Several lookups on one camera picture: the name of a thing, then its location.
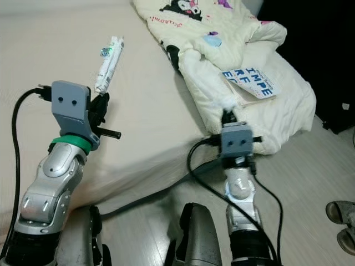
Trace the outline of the cream cartoon print quilt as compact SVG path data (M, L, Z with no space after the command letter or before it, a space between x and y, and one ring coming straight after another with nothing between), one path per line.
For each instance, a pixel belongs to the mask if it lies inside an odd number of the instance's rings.
M255 152L270 155L311 130L316 96L277 53L287 37L283 25L259 20L242 0L133 0L133 5L183 77L207 132L218 134L222 110L232 109L262 137ZM221 76L239 68L263 71L281 93L240 105Z

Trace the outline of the white tube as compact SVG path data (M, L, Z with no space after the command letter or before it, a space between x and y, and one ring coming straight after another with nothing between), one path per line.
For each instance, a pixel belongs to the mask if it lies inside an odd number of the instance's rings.
M94 84L95 91L98 94L104 95L107 93L124 45L123 37L112 36L109 45L102 48L100 55L103 58L103 63L99 68Z

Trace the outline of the robot right leg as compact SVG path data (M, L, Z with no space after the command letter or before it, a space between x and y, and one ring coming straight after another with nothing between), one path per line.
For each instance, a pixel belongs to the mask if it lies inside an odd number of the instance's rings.
M186 203L179 226L182 238L173 248L171 266L222 266L215 223L206 206Z

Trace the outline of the robot left leg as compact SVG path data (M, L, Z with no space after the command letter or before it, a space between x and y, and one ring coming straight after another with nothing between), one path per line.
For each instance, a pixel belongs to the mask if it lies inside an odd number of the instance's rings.
M103 266L104 249L100 240L103 224L96 206L83 206L69 216L69 247L64 266Z

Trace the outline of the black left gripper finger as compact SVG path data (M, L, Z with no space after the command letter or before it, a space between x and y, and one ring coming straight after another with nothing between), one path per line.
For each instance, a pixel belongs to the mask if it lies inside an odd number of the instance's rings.
M105 122L109 101L109 93L99 94L92 100L92 127L98 127Z

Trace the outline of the black cabinet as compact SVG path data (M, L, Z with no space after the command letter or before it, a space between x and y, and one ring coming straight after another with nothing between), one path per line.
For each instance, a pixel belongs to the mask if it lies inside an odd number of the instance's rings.
M257 17L287 29L277 52L310 83L323 127L355 127L355 0L264 0Z

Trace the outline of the robot leg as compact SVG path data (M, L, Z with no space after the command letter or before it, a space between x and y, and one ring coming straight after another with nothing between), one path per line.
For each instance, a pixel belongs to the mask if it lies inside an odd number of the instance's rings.
M171 266L222 266L215 223L206 206L186 203L179 226L182 238L173 248Z
M104 249L100 240L103 224L96 206L83 206L69 216L69 247L64 266L103 266Z

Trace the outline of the white sheeted bed mattress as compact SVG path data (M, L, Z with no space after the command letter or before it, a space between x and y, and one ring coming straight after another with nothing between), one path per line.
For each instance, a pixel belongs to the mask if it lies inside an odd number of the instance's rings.
M35 85L56 80L93 87L102 63L100 50L111 36L123 36L126 44L108 89L103 126L122 137L102 137L99 149L90 153L70 209L97 204L108 213L182 181L188 149L218 131L221 108L210 100L196 106L192 96L197 92L190 93L131 0L1 0L0 8L1 236L8 232L16 180L10 129L16 100ZM247 44L242 65L263 69L282 94L236 110L263 137L255 152L264 155L279 151L299 131L310 131L316 108L310 84L274 45ZM200 114L207 108L216 110L209 127ZM21 195L35 180L36 168L59 131L50 103L35 95L23 102L16 130Z

